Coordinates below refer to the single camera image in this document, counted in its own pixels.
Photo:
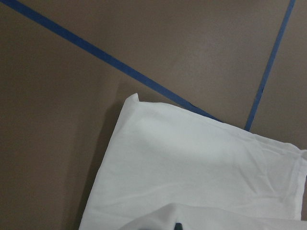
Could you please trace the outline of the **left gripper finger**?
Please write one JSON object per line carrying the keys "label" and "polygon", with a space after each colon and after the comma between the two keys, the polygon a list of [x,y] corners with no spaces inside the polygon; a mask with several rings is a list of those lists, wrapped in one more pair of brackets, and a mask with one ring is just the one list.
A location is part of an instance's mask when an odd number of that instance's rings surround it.
{"label": "left gripper finger", "polygon": [[174,230],[183,230],[183,225],[181,223],[176,223]]}

